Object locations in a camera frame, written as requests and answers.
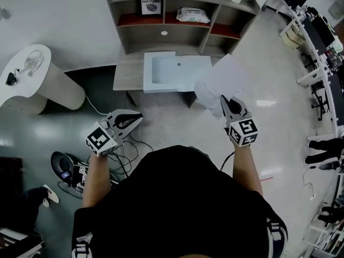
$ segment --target tile floor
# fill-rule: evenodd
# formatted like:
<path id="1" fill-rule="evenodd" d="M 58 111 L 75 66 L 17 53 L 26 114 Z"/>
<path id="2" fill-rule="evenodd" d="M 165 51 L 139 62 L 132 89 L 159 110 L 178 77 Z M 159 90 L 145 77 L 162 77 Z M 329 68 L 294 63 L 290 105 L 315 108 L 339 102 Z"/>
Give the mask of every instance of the tile floor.
<path id="1" fill-rule="evenodd" d="M 244 63 L 247 71 L 247 89 L 240 98 L 253 113 L 260 129 L 257 142 L 252 145 L 256 167 L 261 175 L 274 177 L 263 182 L 264 197 L 285 221 L 289 230 L 287 250 L 297 256 L 306 247 L 302 238 L 307 225 L 328 195 L 328 188 L 334 186 L 334 175 L 333 171 L 318 169 L 307 172 L 306 182 L 313 183 L 316 193 L 310 200 L 312 192 L 303 186 L 302 180 L 306 170 L 302 161 L 308 153 L 306 137 L 315 134 L 320 125 L 326 129 L 329 120 L 324 119 L 321 124 L 317 121 L 316 112 L 311 109 L 309 89 L 296 84 L 296 78 L 305 70 L 298 53 L 286 47 L 278 36 L 284 26 L 280 16 L 271 11 L 262 12 L 233 56 Z M 95 78 L 97 71 L 79 72 L 72 78 L 85 87 L 100 111 L 123 107 L 124 94 L 111 90 L 113 70 L 101 71 Z M 223 130 L 223 118 L 217 121 L 198 105 L 189 109 L 178 94 L 141 93 L 140 98 L 139 110 L 144 120 L 133 132 L 134 138 L 149 143 L 154 149 L 195 146 L 207 153 L 218 167 L 233 151 Z M 89 151 L 82 133 L 99 116 L 87 103 L 76 112 L 66 112 L 51 103 L 46 114 L 34 117 L 0 109 L 0 119 L 0 155 L 23 159 L 26 188 L 47 183 L 61 199 L 59 205 L 40 209 L 37 228 L 47 246 L 45 256 L 70 257 L 73 213 L 80 207 L 80 201 L 57 188 L 58 179 L 51 170 L 50 156 L 54 151 L 62 151 L 86 160 Z M 141 159 L 149 148 L 137 146 Z M 130 146 L 126 147 L 125 154 L 134 155 Z M 225 172 L 231 174 L 232 163 L 232 159 L 227 162 Z"/>

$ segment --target person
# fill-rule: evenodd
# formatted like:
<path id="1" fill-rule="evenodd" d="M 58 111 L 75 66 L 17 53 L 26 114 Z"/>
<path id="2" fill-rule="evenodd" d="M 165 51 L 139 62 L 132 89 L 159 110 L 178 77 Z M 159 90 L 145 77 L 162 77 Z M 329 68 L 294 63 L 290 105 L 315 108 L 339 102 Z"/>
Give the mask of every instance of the person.
<path id="1" fill-rule="evenodd" d="M 304 160 L 305 164 L 316 164 L 333 157 L 339 160 L 344 149 L 344 140 L 340 138 L 322 141 L 311 140 L 308 143 L 308 147 L 325 152 L 317 155 L 307 156 Z"/>
<path id="2" fill-rule="evenodd" d="M 268 257 L 267 229 L 286 226 L 262 195 L 249 146 L 235 145 L 233 178 L 197 149 L 172 146 L 113 189 L 107 157 L 92 154 L 72 257 Z"/>
<path id="3" fill-rule="evenodd" d="M 48 199 L 55 203 L 60 200 L 57 194 L 46 184 L 33 188 L 23 194 L 1 194 L 0 227 L 18 232 L 33 232 L 39 206 L 49 207 Z"/>

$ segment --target white sink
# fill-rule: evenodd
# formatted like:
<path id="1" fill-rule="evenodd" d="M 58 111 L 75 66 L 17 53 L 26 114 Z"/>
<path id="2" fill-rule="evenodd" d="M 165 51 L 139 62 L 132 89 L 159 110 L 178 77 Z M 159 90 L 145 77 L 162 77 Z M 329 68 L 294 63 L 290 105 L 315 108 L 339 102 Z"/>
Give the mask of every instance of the white sink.
<path id="1" fill-rule="evenodd" d="M 210 56 L 145 53 L 144 92 L 190 92 L 212 67 Z"/>

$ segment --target white desk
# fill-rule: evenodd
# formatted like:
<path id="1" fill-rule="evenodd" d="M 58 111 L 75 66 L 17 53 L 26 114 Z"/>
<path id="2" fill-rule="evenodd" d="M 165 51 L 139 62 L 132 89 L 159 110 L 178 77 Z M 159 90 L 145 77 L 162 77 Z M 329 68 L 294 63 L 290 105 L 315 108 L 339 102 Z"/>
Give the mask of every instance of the white desk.
<path id="1" fill-rule="evenodd" d="M 42 63 L 29 76 L 30 70 L 24 70 L 24 62 L 32 53 L 42 57 Z M 0 106 L 39 114 L 47 99 L 51 99 L 71 110 L 78 109 L 85 100 L 85 91 L 56 67 L 51 57 L 50 49 L 44 45 L 31 45 L 17 53 L 0 76 Z M 18 80 L 13 86 L 6 85 L 9 73 L 16 74 Z"/>
<path id="2" fill-rule="evenodd" d="M 318 63 L 318 68 L 311 71 L 310 73 L 304 75 L 303 77 L 299 78 L 296 82 L 300 85 L 303 86 L 311 86 L 312 84 L 322 80 L 324 82 L 324 87 L 325 91 L 327 93 L 327 99 L 328 99 L 328 106 L 329 110 L 332 113 L 332 130 L 333 132 L 330 134 L 324 134 L 324 135 L 316 135 L 316 136 L 310 136 L 307 137 L 307 140 L 327 140 L 327 139 L 333 139 L 338 137 L 343 131 L 344 127 L 343 126 L 337 126 L 337 116 L 335 113 L 335 108 L 334 108 L 334 102 L 333 102 L 333 97 L 332 97 L 332 92 L 329 87 L 329 81 L 328 81 L 328 76 L 333 75 L 333 73 L 329 70 L 327 62 L 326 62 L 326 56 L 318 55 L 318 50 L 316 50 L 312 40 L 310 39 L 306 29 L 304 28 L 304 25 L 302 24 L 302 20 L 305 18 L 305 13 L 298 11 L 299 15 L 294 12 L 291 7 L 288 6 L 286 1 L 280 0 L 280 4 L 277 7 L 276 13 L 279 12 L 281 7 L 286 7 L 289 12 L 292 14 L 292 21 L 283 29 L 283 31 L 279 34 L 281 37 L 284 35 L 287 30 L 293 25 L 296 24 L 299 29 L 301 30 L 311 52 L 313 53 L 317 63 Z"/>

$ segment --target wooden shelf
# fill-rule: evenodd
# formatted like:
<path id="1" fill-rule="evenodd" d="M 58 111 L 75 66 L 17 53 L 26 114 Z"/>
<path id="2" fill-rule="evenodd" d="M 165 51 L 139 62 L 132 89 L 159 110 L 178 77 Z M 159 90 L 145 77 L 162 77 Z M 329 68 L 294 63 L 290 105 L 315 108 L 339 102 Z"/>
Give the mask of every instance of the wooden shelf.
<path id="1" fill-rule="evenodd" d="M 133 26 L 133 25 L 150 25 L 162 24 L 163 19 L 161 15 L 141 15 L 139 13 L 128 13 L 121 15 L 118 21 L 118 27 Z"/>
<path id="2" fill-rule="evenodd" d="M 175 25 L 189 25 L 197 27 L 210 27 L 210 23 L 200 23 L 200 22 L 181 22 L 177 17 L 177 12 L 166 12 L 165 24 L 175 24 Z"/>
<path id="3" fill-rule="evenodd" d="M 233 26 L 223 25 L 215 23 L 211 29 L 210 34 L 220 35 L 223 37 L 229 37 L 234 39 L 240 39 L 240 35 L 236 33 Z"/>

